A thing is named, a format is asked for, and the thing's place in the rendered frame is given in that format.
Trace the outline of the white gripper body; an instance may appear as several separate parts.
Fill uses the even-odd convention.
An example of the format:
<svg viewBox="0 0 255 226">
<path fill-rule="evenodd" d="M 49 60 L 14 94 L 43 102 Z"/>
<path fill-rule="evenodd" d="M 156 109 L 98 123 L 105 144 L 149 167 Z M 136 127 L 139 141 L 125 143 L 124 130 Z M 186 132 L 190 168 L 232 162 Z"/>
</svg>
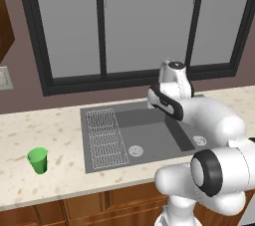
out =
<svg viewBox="0 0 255 226">
<path fill-rule="evenodd" d="M 151 86 L 147 91 L 147 107 L 149 109 L 153 108 L 163 108 L 163 104 L 161 103 L 163 99 L 163 95 L 159 89 L 159 85 Z"/>
</svg>

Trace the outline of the pale grey sink tap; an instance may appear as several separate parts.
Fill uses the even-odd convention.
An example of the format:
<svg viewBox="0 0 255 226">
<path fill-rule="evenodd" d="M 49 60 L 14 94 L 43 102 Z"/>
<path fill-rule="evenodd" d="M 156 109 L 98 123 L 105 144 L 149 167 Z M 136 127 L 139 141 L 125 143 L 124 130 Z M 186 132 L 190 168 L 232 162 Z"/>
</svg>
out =
<svg viewBox="0 0 255 226">
<path fill-rule="evenodd" d="M 158 76 L 158 81 L 160 83 L 166 83 L 168 81 L 168 64 L 169 64 L 169 60 L 165 60 L 160 65 L 159 76 Z"/>
</svg>

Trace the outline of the grey double basin sink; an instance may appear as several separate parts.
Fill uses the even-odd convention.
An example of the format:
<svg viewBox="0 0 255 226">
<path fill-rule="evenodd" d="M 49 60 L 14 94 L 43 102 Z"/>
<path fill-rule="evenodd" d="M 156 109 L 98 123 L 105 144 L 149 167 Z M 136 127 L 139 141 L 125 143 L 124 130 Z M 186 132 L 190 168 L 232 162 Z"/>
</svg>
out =
<svg viewBox="0 0 255 226">
<path fill-rule="evenodd" d="M 191 155 L 218 144 L 213 126 L 233 111 L 204 96 L 195 98 L 191 107 L 198 124 L 178 121 L 159 109 L 149 109 L 146 102 L 126 103 L 81 110 L 85 168 L 88 173 L 111 170 Z M 93 169 L 86 112 L 113 109 L 127 150 L 129 163 Z"/>
</svg>

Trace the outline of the green plastic cup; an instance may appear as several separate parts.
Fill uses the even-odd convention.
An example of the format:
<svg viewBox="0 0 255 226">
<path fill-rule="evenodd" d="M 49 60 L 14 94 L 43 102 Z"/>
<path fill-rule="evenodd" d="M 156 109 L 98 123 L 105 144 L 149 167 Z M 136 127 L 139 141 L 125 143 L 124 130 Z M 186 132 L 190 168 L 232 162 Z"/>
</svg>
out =
<svg viewBox="0 0 255 226">
<path fill-rule="evenodd" d="M 47 156 L 45 147 L 35 147 L 27 153 L 26 158 L 37 174 L 43 174 L 47 171 Z"/>
</svg>

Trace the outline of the brown wooden drawer front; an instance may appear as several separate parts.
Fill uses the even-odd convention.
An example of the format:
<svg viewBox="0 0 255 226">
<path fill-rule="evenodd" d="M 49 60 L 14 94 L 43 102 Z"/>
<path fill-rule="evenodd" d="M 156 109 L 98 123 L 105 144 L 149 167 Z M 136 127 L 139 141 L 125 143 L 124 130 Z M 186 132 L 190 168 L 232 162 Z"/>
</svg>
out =
<svg viewBox="0 0 255 226">
<path fill-rule="evenodd" d="M 69 226 L 83 224 L 83 219 L 105 212 L 109 200 L 105 192 L 88 194 L 64 200 Z"/>
<path fill-rule="evenodd" d="M 108 211 L 114 226 L 153 226 L 166 203 L 167 197 L 146 183 L 110 191 Z"/>
</svg>

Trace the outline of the black framed window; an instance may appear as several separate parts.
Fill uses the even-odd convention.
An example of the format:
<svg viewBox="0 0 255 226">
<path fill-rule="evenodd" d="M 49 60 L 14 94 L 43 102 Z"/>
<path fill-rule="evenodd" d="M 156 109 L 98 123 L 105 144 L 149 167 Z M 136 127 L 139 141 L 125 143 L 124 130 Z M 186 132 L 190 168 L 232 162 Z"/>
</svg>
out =
<svg viewBox="0 0 255 226">
<path fill-rule="evenodd" d="M 46 96 L 235 76 L 255 0 L 22 0 Z"/>
</svg>

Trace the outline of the brown wooden cupboard door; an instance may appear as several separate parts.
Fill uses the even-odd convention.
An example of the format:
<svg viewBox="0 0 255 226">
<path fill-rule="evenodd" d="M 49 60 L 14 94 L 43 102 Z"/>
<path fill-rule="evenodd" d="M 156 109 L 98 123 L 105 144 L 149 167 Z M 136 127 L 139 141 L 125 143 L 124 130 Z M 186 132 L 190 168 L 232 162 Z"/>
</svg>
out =
<svg viewBox="0 0 255 226">
<path fill-rule="evenodd" d="M 66 226 L 59 201 L 0 212 L 0 226 Z"/>
<path fill-rule="evenodd" d="M 224 216 L 218 214 L 206 207 L 196 203 L 194 207 L 194 215 L 202 224 L 202 226 L 237 226 L 242 215 L 244 214 L 251 197 L 253 196 L 252 191 L 246 191 L 246 203 L 243 210 L 235 216 Z"/>
</svg>

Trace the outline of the grey dishwasher front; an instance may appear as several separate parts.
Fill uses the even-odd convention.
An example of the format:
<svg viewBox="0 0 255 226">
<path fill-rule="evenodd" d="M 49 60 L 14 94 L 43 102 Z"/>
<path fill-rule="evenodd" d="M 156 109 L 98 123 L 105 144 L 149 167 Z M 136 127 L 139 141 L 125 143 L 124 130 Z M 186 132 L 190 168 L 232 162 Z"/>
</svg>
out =
<svg viewBox="0 0 255 226">
<path fill-rule="evenodd" d="M 251 198 L 238 226 L 248 226 L 251 224 L 255 224 L 255 196 Z"/>
</svg>

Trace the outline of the grey wall socket plate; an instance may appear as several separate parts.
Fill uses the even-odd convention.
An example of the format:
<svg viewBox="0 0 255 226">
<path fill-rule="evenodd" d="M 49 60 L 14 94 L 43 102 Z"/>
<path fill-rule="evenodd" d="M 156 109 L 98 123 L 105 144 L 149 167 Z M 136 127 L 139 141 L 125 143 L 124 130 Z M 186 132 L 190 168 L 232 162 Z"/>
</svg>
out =
<svg viewBox="0 0 255 226">
<path fill-rule="evenodd" d="M 0 91 L 12 90 L 13 84 L 7 67 L 0 67 Z"/>
</svg>

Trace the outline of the brown wooden wall cupboard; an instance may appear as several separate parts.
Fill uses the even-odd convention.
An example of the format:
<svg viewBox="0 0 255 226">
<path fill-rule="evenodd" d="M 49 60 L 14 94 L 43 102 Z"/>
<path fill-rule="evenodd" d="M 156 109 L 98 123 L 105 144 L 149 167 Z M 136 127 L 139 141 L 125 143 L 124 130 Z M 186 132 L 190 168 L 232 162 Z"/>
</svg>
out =
<svg viewBox="0 0 255 226">
<path fill-rule="evenodd" d="M 5 0 L 0 0 L 0 64 L 15 41 Z"/>
</svg>

